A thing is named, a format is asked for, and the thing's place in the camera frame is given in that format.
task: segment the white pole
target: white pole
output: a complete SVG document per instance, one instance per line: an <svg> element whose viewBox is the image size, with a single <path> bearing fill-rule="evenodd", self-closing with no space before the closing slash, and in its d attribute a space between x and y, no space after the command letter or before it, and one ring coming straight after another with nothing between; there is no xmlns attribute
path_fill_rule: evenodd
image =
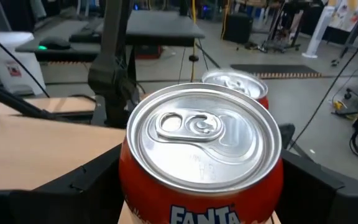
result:
<svg viewBox="0 0 358 224"><path fill-rule="evenodd" d="M311 37L308 50L305 53L302 53L302 56L307 58L317 58L316 52L318 45L323 38L324 32L326 31L329 23L331 22L331 18L333 16L335 7L334 6L326 6L321 13L320 19L318 20L316 29L313 32L313 36Z"/></svg>

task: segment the black mat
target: black mat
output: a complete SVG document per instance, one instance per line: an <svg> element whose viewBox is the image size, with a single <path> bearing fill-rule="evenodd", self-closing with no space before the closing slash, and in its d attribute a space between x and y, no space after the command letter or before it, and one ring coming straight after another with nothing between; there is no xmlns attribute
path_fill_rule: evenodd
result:
<svg viewBox="0 0 358 224"><path fill-rule="evenodd" d="M321 73L306 65L231 65L231 67L255 75L276 74L271 78L318 78L321 76Z"/></svg>

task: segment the wooden table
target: wooden table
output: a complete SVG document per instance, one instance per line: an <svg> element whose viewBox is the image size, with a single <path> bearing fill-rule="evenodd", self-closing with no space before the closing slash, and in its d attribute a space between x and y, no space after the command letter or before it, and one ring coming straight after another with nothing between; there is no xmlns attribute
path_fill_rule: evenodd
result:
<svg viewBox="0 0 358 224"><path fill-rule="evenodd" d="M93 103L82 98L29 102L54 112L93 107ZM121 129L7 116L17 112L2 105L0 113L4 114L0 115L0 189L35 189L105 153L125 136ZM274 224L280 223L275 213L273 218ZM119 224L137 224L125 203Z"/></svg>

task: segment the soda can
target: soda can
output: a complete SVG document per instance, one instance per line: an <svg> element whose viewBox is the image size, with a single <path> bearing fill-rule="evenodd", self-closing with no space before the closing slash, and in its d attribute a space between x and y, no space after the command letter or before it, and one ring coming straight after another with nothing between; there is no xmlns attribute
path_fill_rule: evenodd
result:
<svg viewBox="0 0 358 224"><path fill-rule="evenodd" d="M251 73L234 69L214 69L204 73L201 80L203 83L221 85L237 90L269 109L267 99L269 89L264 81Z"/></svg>
<svg viewBox="0 0 358 224"><path fill-rule="evenodd" d="M277 123L229 88L187 83L132 112L119 175L134 223L264 223L283 185Z"/></svg>

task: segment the concrete floor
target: concrete floor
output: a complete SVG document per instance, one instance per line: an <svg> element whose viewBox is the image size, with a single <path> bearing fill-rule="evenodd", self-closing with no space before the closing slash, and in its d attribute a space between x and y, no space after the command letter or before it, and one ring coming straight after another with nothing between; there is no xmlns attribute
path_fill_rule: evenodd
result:
<svg viewBox="0 0 358 224"><path fill-rule="evenodd" d="M245 49L236 51L236 44L220 40L220 24L199 21L198 25L206 34L206 38L202 40L203 48L221 67L230 67L230 64L235 63L304 64L323 73L323 78L319 79L266 80L269 87L270 112L277 123L293 123L296 126L295 136L309 120L332 84L333 77L337 75L345 62L343 60L338 68L332 68L330 61L337 57L340 48L326 43L320 45L317 53L319 58L303 58L301 53L307 48L309 42L307 37L298 39L298 42L302 44L299 52L289 50L285 54L263 54ZM261 42L265 39L265 36L253 35L251 39L255 42ZM150 93L178 83L183 51L183 47L169 47L158 60L137 61L137 79L146 92ZM180 83L188 82L190 79L191 63L187 58L191 53L192 49L186 48ZM197 50L197 54L200 61L195 68L196 78L201 78L203 72L206 71L206 66L199 50ZM208 61L207 63L209 68L214 67L211 62ZM358 55L349 64L343 75L349 76L357 68ZM53 84L47 86L47 91L51 96L68 96L78 93L93 95L93 92L85 83L87 70L81 64L49 65L43 66L42 70L45 82ZM329 102L346 81L349 81L349 86L358 86L358 77L340 78L308 129L299 139L298 144L315 162L358 179L358 157L351 153L348 146L349 138L353 132L352 123L332 115ZM343 91L336 98L340 99L342 96Z"/></svg>

